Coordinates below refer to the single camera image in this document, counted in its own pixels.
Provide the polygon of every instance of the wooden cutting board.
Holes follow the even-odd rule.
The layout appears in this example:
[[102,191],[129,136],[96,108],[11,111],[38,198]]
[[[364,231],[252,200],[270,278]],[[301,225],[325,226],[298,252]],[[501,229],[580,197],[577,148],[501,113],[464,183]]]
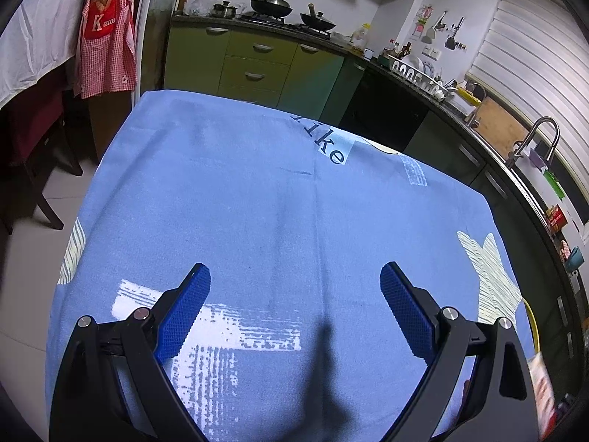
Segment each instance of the wooden cutting board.
[[487,142],[497,150],[504,159],[513,151],[515,141],[521,141],[528,134],[519,121],[499,106],[491,98],[485,98],[481,103],[476,119],[480,121],[478,132]]

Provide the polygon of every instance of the zebra blind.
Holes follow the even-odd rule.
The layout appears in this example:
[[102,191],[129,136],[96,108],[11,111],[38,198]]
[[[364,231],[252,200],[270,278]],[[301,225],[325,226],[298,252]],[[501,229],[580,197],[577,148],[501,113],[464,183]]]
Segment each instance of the zebra blind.
[[[560,0],[500,0],[468,74],[532,121],[553,117],[557,149],[589,192],[589,45]],[[540,130],[552,140],[549,124]]]

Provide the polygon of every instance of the stainless steel faucet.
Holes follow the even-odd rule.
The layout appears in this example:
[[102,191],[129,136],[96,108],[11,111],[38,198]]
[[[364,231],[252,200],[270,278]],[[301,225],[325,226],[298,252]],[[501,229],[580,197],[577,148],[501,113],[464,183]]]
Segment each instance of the stainless steel faucet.
[[485,96],[482,97],[481,100],[481,104],[478,105],[473,111],[472,113],[470,113],[468,115],[468,117],[466,118],[465,122],[466,122],[466,127],[470,128],[471,126],[473,127],[477,127],[478,126],[478,121],[475,119],[476,118],[476,114],[478,113],[480,107],[482,106],[482,102],[483,100],[487,97],[487,90],[485,90],[485,87],[483,85],[479,85],[478,83],[473,83],[472,87],[481,87],[481,89],[483,90],[483,93],[485,94]]
[[548,154],[544,158],[544,161],[546,161],[546,164],[547,165],[550,164],[550,162],[552,161],[553,156],[554,156],[554,150],[556,149],[556,145],[558,144],[558,141],[560,140],[560,128],[558,127],[558,123],[555,120],[553,120],[550,116],[542,116],[540,119],[538,119],[534,123],[534,126],[532,126],[532,129],[530,129],[528,134],[525,135],[525,138],[523,139],[522,143],[517,147],[517,149],[515,151],[509,152],[507,161],[505,162],[505,165],[508,168],[513,168],[515,162],[522,157],[521,152],[530,143],[530,141],[532,141],[532,138],[536,134],[536,131],[538,131],[538,128],[540,127],[540,125],[544,122],[547,122],[547,121],[551,122],[552,125],[554,126],[554,139],[553,139],[552,144],[550,145],[550,149],[549,149]]

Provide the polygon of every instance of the tile floor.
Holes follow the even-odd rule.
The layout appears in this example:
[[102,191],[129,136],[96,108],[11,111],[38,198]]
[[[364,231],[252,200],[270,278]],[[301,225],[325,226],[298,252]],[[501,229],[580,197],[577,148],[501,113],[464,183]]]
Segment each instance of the tile floor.
[[25,421],[45,441],[49,309],[71,229],[96,171],[89,127],[68,130],[84,174],[76,177],[64,171],[58,147],[43,161],[38,174],[40,184],[46,180],[43,193],[64,222],[63,230],[45,225],[45,217],[21,183],[16,184],[16,194],[11,194],[11,208],[19,209],[8,211],[14,220],[13,235],[8,236],[0,225],[0,381]]

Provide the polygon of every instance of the drawer handle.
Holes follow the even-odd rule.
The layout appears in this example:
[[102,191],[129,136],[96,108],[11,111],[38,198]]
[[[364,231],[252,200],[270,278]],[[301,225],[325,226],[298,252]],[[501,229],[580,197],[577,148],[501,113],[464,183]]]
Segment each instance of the drawer handle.
[[306,51],[307,53],[317,53],[319,50],[317,48],[313,48],[312,46],[309,45],[304,45],[304,44],[300,44],[300,47],[303,51]]
[[572,359],[575,357],[575,353],[572,351],[572,335],[570,332],[567,332],[567,342],[568,342],[568,358]]
[[227,33],[228,31],[229,31],[229,28],[214,28],[213,26],[207,26],[207,32],[213,33],[216,35],[220,35],[222,33]]
[[480,162],[478,162],[478,160],[472,155],[470,154],[469,150],[466,149],[462,144],[458,145],[458,149],[460,150],[460,152],[466,156],[468,158],[468,160],[470,162],[472,162],[477,168],[481,165]]
[[269,53],[274,49],[273,46],[261,45],[260,43],[254,43],[254,50],[258,50],[264,53]]
[[562,324],[566,327],[568,325],[567,313],[564,312],[564,304],[562,303],[562,297],[559,296],[557,298],[558,308],[560,309],[560,317],[562,319]]
[[493,176],[491,176],[491,174],[489,174],[488,171],[485,171],[485,176],[487,176],[489,183],[491,183],[493,185],[493,187],[497,190],[497,193],[499,193],[503,199],[507,199],[507,194],[505,193],[503,188],[501,186],[499,186],[499,183],[497,183],[497,181],[495,181],[495,178]]
[[266,75],[259,75],[258,73],[250,73],[249,71],[246,71],[246,78],[247,79],[251,79],[252,81],[260,81],[261,79],[264,79]]

